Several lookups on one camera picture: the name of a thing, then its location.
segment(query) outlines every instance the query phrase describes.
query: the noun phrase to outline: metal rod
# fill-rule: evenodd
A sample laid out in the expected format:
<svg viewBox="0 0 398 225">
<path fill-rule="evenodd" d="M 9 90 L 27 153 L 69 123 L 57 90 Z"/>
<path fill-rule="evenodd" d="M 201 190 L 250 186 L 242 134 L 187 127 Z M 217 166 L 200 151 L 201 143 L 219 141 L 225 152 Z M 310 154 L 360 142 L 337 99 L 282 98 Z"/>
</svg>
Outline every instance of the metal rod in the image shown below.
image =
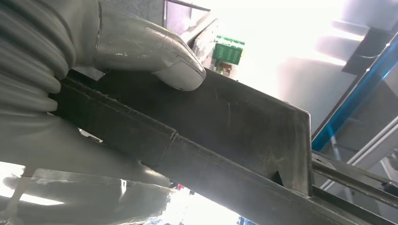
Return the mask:
<svg viewBox="0 0 398 225">
<path fill-rule="evenodd" d="M 200 6 L 193 5 L 191 3 L 187 3 L 184 1 L 180 1 L 180 0 L 166 0 L 166 1 L 178 4 L 178 5 L 182 5 L 182 6 L 187 6 L 187 7 L 194 8 L 194 9 L 199 9 L 199 10 L 206 11 L 206 12 L 210 11 L 210 9 L 208 9 L 208 8 L 200 7 Z"/>
</svg>

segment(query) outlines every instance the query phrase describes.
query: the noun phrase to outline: metal frame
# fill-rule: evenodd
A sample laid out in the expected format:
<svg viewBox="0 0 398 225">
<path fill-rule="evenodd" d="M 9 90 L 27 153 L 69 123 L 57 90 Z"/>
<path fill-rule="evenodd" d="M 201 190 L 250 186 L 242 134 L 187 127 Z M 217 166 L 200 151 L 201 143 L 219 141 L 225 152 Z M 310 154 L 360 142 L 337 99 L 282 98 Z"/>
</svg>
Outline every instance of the metal frame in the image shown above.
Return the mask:
<svg viewBox="0 0 398 225">
<path fill-rule="evenodd" d="M 52 97 L 59 103 L 56 115 L 257 224 L 393 224 L 311 186 L 310 179 L 307 194 L 295 186 L 299 179 L 294 175 L 300 173 L 292 169 L 312 165 L 317 173 L 339 174 L 337 181 L 396 205 L 395 198 L 376 186 L 341 176 L 353 171 L 369 177 L 363 171 L 320 159 L 317 153 L 313 157 L 324 163 L 300 157 L 305 152 L 311 157 L 309 124 L 300 110 L 210 70 L 192 92 L 174 90 L 150 74 L 111 72 L 94 82 L 72 71 Z M 283 137 L 289 132 L 294 135 Z M 304 139 L 295 139 L 301 135 Z M 238 145 L 250 138 L 249 147 Z M 287 160 L 281 164 L 285 170 L 275 167 L 281 160 Z"/>
<path fill-rule="evenodd" d="M 368 170 L 392 151 L 397 139 L 398 116 L 348 160 L 347 164 Z M 342 191 L 341 186 L 336 185 L 331 180 L 326 181 L 321 188 L 335 195 Z"/>
</svg>

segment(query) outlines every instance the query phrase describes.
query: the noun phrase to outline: bright light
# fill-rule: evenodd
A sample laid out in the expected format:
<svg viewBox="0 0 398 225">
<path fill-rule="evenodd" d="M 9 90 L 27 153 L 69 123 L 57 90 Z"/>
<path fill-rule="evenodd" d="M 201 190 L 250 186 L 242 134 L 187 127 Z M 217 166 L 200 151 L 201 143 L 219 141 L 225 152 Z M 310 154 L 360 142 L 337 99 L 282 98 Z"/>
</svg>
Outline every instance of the bright light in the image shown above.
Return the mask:
<svg viewBox="0 0 398 225">
<path fill-rule="evenodd" d="M 14 194 L 14 190 L 7 187 L 3 182 L 0 183 L 0 196 L 6 197 L 6 198 L 11 198 L 12 195 Z M 28 202 L 28 203 L 33 203 L 33 204 L 38 204 L 38 205 L 60 205 L 64 204 L 63 202 L 59 201 L 54 201 L 46 198 L 41 198 L 37 196 L 32 196 L 32 195 L 27 195 L 23 194 L 21 196 L 21 201 Z"/>
<path fill-rule="evenodd" d="M 344 38 L 344 39 L 349 39 L 349 40 L 354 40 L 354 41 L 363 41 L 363 39 L 365 38 L 365 36 L 353 34 L 353 33 L 339 30 L 336 28 L 333 28 L 330 30 L 330 35 L 334 36 L 334 37 Z"/>
<path fill-rule="evenodd" d="M 345 66 L 347 64 L 347 62 L 344 60 L 340 60 L 320 52 L 306 52 L 301 55 L 296 55 L 295 57 L 299 59 L 308 59 L 308 60 L 326 62 L 338 66 Z"/>
<path fill-rule="evenodd" d="M 18 177 L 21 178 L 25 166 L 17 165 L 13 163 L 0 162 L 0 196 L 11 198 L 14 194 L 14 190 L 7 187 L 3 180 L 6 177 Z M 20 201 L 38 204 L 38 205 L 60 205 L 63 202 L 54 201 L 46 198 L 36 197 L 32 195 L 23 194 Z"/>
</svg>

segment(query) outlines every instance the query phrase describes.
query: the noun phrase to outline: green box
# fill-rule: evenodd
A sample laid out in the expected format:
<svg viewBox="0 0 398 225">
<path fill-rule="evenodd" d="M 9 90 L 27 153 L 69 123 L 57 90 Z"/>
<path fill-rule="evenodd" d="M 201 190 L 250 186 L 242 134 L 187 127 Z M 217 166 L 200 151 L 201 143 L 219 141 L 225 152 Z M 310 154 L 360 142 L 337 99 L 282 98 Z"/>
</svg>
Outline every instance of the green box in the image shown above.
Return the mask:
<svg viewBox="0 0 398 225">
<path fill-rule="evenodd" d="M 215 41 L 215 48 L 213 51 L 213 59 L 229 62 L 232 64 L 239 64 L 242 56 L 243 45 L 242 41 L 233 40 L 231 38 L 217 36 Z"/>
</svg>

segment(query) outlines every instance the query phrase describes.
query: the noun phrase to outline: metal channel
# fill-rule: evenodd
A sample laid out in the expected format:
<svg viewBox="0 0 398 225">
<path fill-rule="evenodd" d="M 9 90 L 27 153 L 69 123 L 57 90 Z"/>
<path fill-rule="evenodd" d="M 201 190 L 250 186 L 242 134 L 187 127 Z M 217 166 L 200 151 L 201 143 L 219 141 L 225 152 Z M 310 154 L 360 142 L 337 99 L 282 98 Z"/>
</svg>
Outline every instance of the metal channel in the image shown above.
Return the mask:
<svg viewBox="0 0 398 225">
<path fill-rule="evenodd" d="M 143 162 L 150 162 L 148 165 L 152 169 L 260 225 L 394 224 L 318 188 L 312 187 L 315 190 L 314 195 L 308 196 L 289 186 L 287 188 L 273 182 L 270 178 L 265 177 L 267 173 L 263 173 L 263 175 L 259 173 L 261 169 L 274 169 L 272 158 L 283 156 L 264 154 L 274 148 L 273 141 L 282 144 L 279 148 L 275 146 L 275 149 L 279 153 L 283 153 L 280 151 L 280 147 L 285 146 L 287 141 L 277 139 L 275 135 L 279 136 L 278 138 L 281 135 L 286 135 L 286 131 L 289 130 L 287 125 L 300 124 L 300 121 L 305 118 L 300 117 L 304 114 L 301 111 L 296 111 L 294 107 L 211 71 L 208 71 L 203 85 L 193 92 L 174 90 L 157 79 L 153 82 L 141 80 L 137 83 L 131 79 L 127 82 L 123 78 L 124 76 L 131 78 L 133 75 L 134 73 L 124 75 L 118 73 L 117 83 L 106 80 L 107 75 L 105 75 L 101 80 L 108 89 L 105 87 L 93 89 L 98 83 L 94 83 L 92 86 L 82 79 L 74 80 L 76 77 L 69 74 L 66 79 L 61 81 L 61 92 L 52 95 L 59 104 L 59 108 L 54 114 L 101 138 L 104 143 L 117 149 L 115 152 L 123 151 L 142 159 Z M 136 73 L 134 76 L 143 79 L 150 77 L 150 74 Z M 145 90 L 148 90 L 148 86 L 152 87 L 150 91 L 155 93 L 146 93 Z M 138 102 L 133 104 L 134 108 L 139 111 L 132 108 L 133 102 L 127 102 L 132 97 L 136 98 L 135 101 L 143 98 L 143 105 Z M 225 118 L 225 112 L 228 113 L 228 106 L 231 106 L 232 103 L 234 105 L 231 107 L 229 120 Z M 268 127 L 264 128 L 262 124 L 258 124 L 261 120 L 257 119 L 257 116 L 261 116 L 263 120 L 269 117 L 270 119 L 266 120 Z M 243 130 L 239 129 L 238 125 L 246 124 L 251 119 L 257 124 L 250 123 L 245 132 L 253 131 L 252 134 L 256 134 L 254 137 L 258 138 L 252 142 L 256 145 L 248 145 L 252 148 L 243 149 L 243 153 L 246 155 L 239 155 L 239 152 L 234 152 L 234 150 L 242 150 L 239 146 L 235 147 L 239 144 L 236 141 L 239 141 L 239 137 L 242 138 L 241 135 L 245 133 L 240 133 Z M 277 122 L 275 125 L 279 125 L 283 129 L 272 128 L 273 122 Z M 181 125 L 179 132 L 177 133 L 169 125 L 173 125 L 173 127 Z M 293 139 L 297 139 L 298 134 L 304 134 L 308 138 L 301 144 L 309 142 L 310 134 L 301 130 L 305 127 L 295 127 L 298 129 L 296 130 L 298 133 L 294 133 Z M 220 134 L 212 133 L 218 129 Z M 266 131 L 273 134 L 272 139 L 268 139 L 265 133 L 259 135 L 259 132 Z M 202 142 L 203 140 L 200 138 L 203 134 L 206 135 L 202 137 L 206 140 L 205 142 Z M 250 137 L 250 135 L 245 136 L 242 140 L 247 141 Z M 227 147 L 226 152 L 220 151 L 220 148 L 225 147 Z M 292 142 L 287 147 L 301 149 L 303 146 L 300 147 L 297 143 Z M 289 153 L 289 157 L 285 158 L 301 159 L 298 156 L 292 157 L 291 153 Z M 287 164 L 283 165 L 290 169 L 305 166 L 295 165 L 295 163 L 302 163 L 302 160 L 290 161 L 290 164 L 293 164 L 290 167 L 286 167 Z"/>
<path fill-rule="evenodd" d="M 313 152 L 312 157 L 314 172 L 398 209 L 398 197 L 383 191 L 383 184 L 395 182 L 330 159 L 319 152 Z"/>
</svg>

